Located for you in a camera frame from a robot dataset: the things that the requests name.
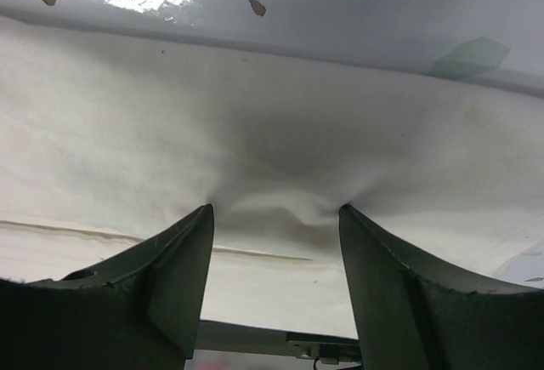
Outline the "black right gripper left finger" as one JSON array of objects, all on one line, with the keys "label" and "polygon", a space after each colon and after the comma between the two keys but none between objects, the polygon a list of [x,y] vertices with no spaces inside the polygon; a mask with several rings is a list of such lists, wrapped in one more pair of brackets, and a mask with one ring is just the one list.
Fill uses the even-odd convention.
[{"label": "black right gripper left finger", "polygon": [[2,281],[2,368],[183,368],[196,345],[213,235],[207,204],[58,281]]}]

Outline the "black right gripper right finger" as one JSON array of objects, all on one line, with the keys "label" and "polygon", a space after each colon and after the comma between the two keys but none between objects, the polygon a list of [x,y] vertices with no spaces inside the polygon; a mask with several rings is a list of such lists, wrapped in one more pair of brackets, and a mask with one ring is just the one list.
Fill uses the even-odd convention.
[{"label": "black right gripper right finger", "polygon": [[543,292],[482,276],[350,205],[338,230],[365,369],[541,369]]}]

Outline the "cream white t-shirt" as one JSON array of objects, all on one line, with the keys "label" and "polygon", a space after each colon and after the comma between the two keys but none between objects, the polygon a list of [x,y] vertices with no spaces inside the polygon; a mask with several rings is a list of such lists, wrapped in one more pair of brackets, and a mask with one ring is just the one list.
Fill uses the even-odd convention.
[{"label": "cream white t-shirt", "polygon": [[1,21],[1,275],[61,277],[204,203],[202,315],[356,334],[337,211],[543,284],[543,101],[267,54]]}]

